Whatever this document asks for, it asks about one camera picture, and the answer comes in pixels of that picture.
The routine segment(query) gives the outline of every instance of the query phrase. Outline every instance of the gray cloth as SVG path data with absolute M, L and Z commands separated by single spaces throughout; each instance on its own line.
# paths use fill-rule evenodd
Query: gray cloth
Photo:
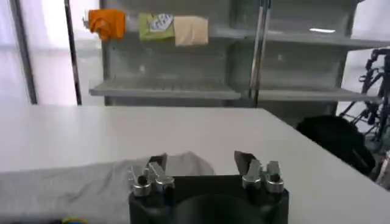
M 149 158 L 67 169 L 0 173 L 0 223 L 77 217 L 89 223 L 130 223 L 128 170 Z M 169 156 L 168 175 L 214 175 L 193 153 Z

